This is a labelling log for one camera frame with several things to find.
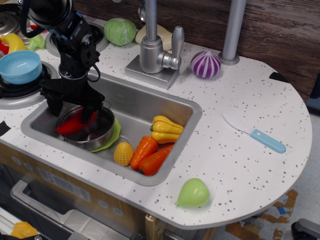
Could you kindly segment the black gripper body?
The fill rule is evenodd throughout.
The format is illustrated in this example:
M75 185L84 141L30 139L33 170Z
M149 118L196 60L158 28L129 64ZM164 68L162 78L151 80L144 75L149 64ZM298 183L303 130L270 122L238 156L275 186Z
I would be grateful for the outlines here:
M88 71L79 68L76 72L60 64L58 66L60 78L44 79L39 82L40 93L47 99L48 96L83 107L101 108L104 95L90 86Z

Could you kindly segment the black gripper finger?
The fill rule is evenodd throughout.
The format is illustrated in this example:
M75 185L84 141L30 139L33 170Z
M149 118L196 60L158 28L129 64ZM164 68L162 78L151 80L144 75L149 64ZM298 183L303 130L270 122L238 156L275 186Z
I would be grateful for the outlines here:
M51 96L48 96L46 99L51 114L55 117L59 117L63 107L63 101L61 99L56 99Z
M81 107L81 114L80 114L80 123L81 124L90 124L92 123L98 116L99 116L100 110L99 109L93 109L90 107Z

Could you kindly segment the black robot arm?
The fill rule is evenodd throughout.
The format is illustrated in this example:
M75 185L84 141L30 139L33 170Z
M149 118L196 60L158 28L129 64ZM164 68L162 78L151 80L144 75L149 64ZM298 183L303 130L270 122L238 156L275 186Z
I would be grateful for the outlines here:
M94 112L102 110L105 99L89 85L88 72L97 68L100 57L89 24L71 0L22 0L19 4L22 34L33 38L47 30L60 55L60 77L39 82L51 113L58 117L64 102L79 105L83 107L81 123L87 124Z

